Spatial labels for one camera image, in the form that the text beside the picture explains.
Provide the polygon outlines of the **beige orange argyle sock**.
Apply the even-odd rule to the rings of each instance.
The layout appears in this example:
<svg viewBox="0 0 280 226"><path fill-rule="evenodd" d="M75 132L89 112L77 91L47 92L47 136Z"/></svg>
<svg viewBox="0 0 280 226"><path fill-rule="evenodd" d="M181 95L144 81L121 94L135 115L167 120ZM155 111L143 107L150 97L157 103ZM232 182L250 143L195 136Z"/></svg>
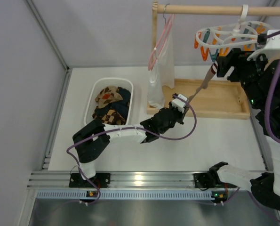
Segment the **beige orange argyle sock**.
<svg viewBox="0 0 280 226"><path fill-rule="evenodd" d="M123 97L117 91L118 87L116 86L107 86L101 90L95 98L98 108L101 109L110 103L123 100Z"/></svg>

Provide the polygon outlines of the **brown argyle sock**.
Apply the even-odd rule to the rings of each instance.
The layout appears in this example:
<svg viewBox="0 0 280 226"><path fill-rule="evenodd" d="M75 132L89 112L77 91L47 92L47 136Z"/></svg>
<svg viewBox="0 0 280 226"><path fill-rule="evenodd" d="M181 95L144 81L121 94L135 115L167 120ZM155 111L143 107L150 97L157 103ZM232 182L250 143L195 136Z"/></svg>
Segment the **brown argyle sock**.
<svg viewBox="0 0 280 226"><path fill-rule="evenodd" d="M94 120L100 120L103 124L125 125L126 119L123 118L116 110L113 109L95 109L92 114Z"/></svg>

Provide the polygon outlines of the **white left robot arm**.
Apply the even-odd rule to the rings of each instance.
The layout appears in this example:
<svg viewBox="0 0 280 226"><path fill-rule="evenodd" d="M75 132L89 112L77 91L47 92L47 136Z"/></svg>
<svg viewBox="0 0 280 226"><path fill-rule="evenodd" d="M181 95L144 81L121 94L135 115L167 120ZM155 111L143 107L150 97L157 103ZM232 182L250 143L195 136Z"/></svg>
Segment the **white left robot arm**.
<svg viewBox="0 0 280 226"><path fill-rule="evenodd" d="M154 116L136 125L109 125L93 120L72 137L81 178L87 180L96 175L94 161L109 144L153 142L176 123L183 124L189 108L187 97L174 94L168 107L161 108Z"/></svg>

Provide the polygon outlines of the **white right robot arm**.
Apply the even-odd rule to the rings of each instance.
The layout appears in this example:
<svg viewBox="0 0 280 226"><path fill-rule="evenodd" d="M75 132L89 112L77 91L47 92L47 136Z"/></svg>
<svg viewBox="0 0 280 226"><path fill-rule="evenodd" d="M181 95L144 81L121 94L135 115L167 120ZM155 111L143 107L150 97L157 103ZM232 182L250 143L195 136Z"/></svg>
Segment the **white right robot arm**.
<svg viewBox="0 0 280 226"><path fill-rule="evenodd" d="M256 119L271 145L273 172L251 173L220 162L208 174L215 185L235 185L260 204L280 211L280 59L269 63L265 53L234 48L227 56L218 56L215 65L217 77L234 68L228 81L239 82L251 107L259 111Z"/></svg>

